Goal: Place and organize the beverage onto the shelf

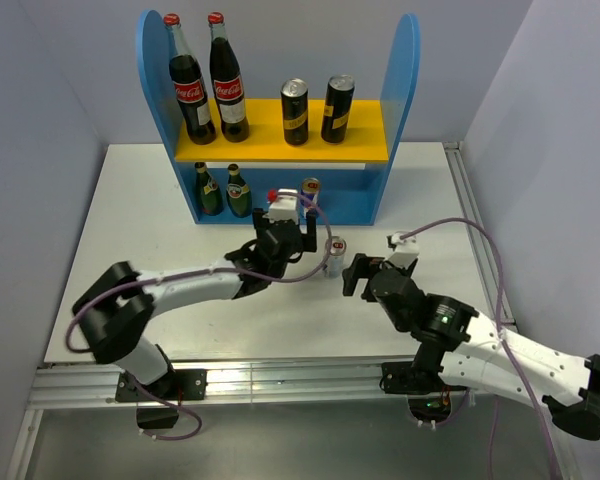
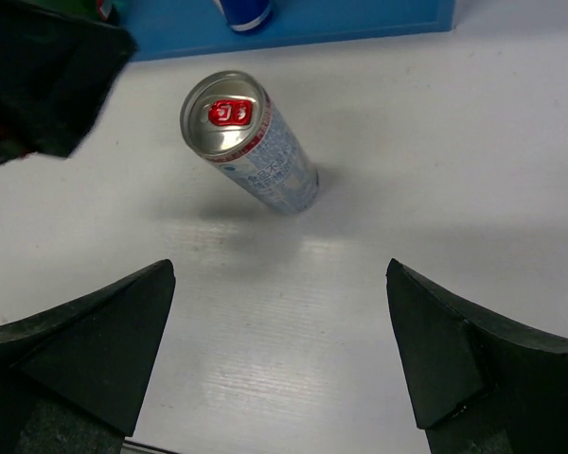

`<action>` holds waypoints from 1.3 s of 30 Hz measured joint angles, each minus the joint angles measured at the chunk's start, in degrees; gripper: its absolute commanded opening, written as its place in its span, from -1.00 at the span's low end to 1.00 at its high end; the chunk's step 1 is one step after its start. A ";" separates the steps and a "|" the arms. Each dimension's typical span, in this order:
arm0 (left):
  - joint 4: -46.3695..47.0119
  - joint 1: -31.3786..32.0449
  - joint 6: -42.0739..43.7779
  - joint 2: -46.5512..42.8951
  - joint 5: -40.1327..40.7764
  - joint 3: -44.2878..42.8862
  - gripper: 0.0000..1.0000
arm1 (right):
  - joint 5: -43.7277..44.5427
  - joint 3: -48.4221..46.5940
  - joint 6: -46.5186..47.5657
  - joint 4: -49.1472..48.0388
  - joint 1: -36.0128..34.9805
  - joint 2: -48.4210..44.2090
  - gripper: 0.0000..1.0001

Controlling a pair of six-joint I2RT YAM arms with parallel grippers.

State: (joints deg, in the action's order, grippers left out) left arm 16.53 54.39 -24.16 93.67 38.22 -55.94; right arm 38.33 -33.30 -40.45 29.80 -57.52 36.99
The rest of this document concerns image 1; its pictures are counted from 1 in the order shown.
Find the silver blue can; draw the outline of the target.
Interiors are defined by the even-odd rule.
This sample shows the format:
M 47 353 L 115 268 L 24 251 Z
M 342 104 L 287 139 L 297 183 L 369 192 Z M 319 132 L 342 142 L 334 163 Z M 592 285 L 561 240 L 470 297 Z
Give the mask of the silver blue can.
M 313 209 L 311 203 L 318 203 L 318 195 L 321 190 L 321 183 L 315 177 L 308 177 L 303 180 L 301 184 L 301 196 L 300 200 L 303 215 L 306 215 L 308 211 Z
M 327 261 L 323 266 L 326 278 L 338 278 L 344 269 L 346 254 L 346 241 L 340 236 L 333 236 L 331 241 L 325 243 L 325 252 L 328 254 Z

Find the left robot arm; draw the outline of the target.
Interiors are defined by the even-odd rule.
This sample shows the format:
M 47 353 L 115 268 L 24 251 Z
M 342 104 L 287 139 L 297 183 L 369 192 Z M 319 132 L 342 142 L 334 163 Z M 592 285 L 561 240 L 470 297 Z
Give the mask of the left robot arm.
M 98 364 L 114 364 L 133 376 L 152 399 L 175 386 L 173 367 L 163 350 L 147 340 L 151 319 L 170 310 L 211 300 L 237 300 L 282 279 L 286 267 L 317 250 L 316 217 L 308 213 L 303 232 L 294 220 L 271 220 L 254 212 L 256 238 L 196 275 L 171 271 L 159 277 L 141 273 L 127 261 L 109 267 L 74 303 L 72 313 Z

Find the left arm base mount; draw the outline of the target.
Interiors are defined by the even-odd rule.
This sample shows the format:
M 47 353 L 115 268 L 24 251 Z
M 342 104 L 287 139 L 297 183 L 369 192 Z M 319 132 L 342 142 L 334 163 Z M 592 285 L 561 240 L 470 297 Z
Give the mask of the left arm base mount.
M 128 372 L 119 375 L 114 400 L 120 404 L 156 402 L 154 397 L 181 406 L 184 401 L 201 401 L 205 397 L 207 371 L 205 369 L 170 370 L 166 376 L 150 385 L 137 383 Z M 136 423 L 149 431 L 170 430 L 180 412 L 159 403 L 159 407 L 136 407 Z

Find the black yellow can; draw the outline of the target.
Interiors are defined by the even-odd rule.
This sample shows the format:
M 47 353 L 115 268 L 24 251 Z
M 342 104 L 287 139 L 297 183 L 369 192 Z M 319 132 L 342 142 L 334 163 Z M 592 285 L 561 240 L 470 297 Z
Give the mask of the black yellow can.
M 351 75 L 332 76 L 327 84 L 321 137 L 331 144 L 344 141 L 355 91 Z
M 281 87 L 284 140 L 292 146 L 308 141 L 308 86 L 304 80 L 292 78 Z

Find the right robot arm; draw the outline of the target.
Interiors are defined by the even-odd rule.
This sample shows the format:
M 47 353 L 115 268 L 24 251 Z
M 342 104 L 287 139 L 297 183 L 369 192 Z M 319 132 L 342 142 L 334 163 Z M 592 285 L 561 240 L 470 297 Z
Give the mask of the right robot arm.
M 400 268 L 381 257 L 358 254 L 345 268 L 343 293 L 379 304 L 394 328 L 418 341 L 415 357 L 382 365 L 387 394 L 425 395 L 476 389 L 539 406 L 552 423 L 580 439 L 600 439 L 600 355 L 554 350 L 509 329 L 452 297 L 427 294 Z

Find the green bottle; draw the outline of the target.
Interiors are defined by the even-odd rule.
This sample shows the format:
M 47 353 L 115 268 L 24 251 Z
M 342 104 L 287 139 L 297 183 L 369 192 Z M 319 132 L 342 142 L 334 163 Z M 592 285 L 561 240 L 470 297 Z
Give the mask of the green bottle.
M 249 185 L 241 175 L 237 164 L 232 163 L 227 167 L 228 183 L 226 187 L 226 200 L 231 212 L 238 218 L 245 218 L 252 212 L 252 194 Z
M 209 172 L 205 162 L 196 162 L 195 193 L 201 210 L 208 216 L 216 216 L 223 209 L 221 192 L 215 178 Z

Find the silver blue can front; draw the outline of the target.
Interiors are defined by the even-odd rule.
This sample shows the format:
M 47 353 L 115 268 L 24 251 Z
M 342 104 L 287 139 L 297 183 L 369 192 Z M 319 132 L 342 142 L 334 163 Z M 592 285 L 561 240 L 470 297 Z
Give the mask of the silver blue can front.
M 306 215 L 308 211 L 313 209 L 311 203 L 318 203 L 318 195 L 321 190 L 321 183 L 315 177 L 308 177 L 303 180 L 301 184 L 301 196 L 300 200 L 303 215 Z

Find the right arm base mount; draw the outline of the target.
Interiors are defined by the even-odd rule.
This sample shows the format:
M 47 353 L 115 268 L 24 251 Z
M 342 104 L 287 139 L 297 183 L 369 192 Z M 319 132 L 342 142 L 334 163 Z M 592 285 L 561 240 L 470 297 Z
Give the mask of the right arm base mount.
M 385 362 L 381 370 L 380 390 L 405 395 L 409 412 L 416 420 L 441 422 L 450 416 L 450 389 L 437 376 L 415 371 L 412 361 Z

